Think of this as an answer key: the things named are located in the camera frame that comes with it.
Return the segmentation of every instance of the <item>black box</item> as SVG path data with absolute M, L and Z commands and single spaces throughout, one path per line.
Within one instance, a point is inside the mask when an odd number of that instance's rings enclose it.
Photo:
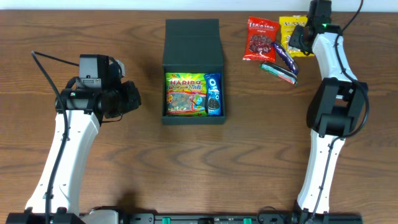
M 163 124 L 225 122 L 224 59 L 218 19 L 167 19 L 163 54 Z M 221 73 L 221 116 L 166 116 L 167 72 Z

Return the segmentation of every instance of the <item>yellow snack package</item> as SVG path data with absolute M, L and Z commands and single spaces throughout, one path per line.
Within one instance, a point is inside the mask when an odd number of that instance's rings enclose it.
M 282 46 L 292 57 L 313 57 L 314 54 L 306 56 L 299 49 L 289 46 L 290 37 L 293 34 L 296 25 L 305 26 L 307 23 L 306 16 L 281 16 L 279 17 L 280 33 L 282 38 L 280 40 Z

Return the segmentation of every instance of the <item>wooden table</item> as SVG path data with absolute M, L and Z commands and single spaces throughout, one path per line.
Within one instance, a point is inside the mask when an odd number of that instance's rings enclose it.
M 101 127 L 81 186 L 82 212 L 100 205 L 159 213 L 290 210 L 310 154 L 305 116 L 321 80 L 318 62 L 297 59 L 294 87 L 242 56 L 249 16 L 294 14 L 306 12 L 1 11 L 0 222 L 23 211 L 55 127 L 55 95 L 31 50 L 72 62 L 80 54 L 112 55 L 142 96 L 138 110 Z M 352 15 L 333 13 L 333 21 L 344 25 Z M 160 122 L 165 19 L 184 18 L 220 19 L 224 125 Z M 398 14 L 361 13 L 344 35 L 350 67 L 369 85 L 371 113 L 340 154 L 330 212 L 358 212 L 365 223 L 398 222 L 397 21 Z M 78 75 L 76 67 L 40 60 L 60 89 Z

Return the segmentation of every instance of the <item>red snack package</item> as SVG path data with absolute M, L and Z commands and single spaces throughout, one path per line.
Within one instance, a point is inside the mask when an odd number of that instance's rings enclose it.
M 271 43 L 275 41 L 278 30 L 278 22 L 249 17 L 248 42 L 243 60 L 275 62 L 275 50 Z

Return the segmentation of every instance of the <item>blue oreo package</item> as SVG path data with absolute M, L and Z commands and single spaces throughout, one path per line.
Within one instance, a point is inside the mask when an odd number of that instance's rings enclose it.
M 221 116 L 221 74 L 205 75 L 208 116 Z

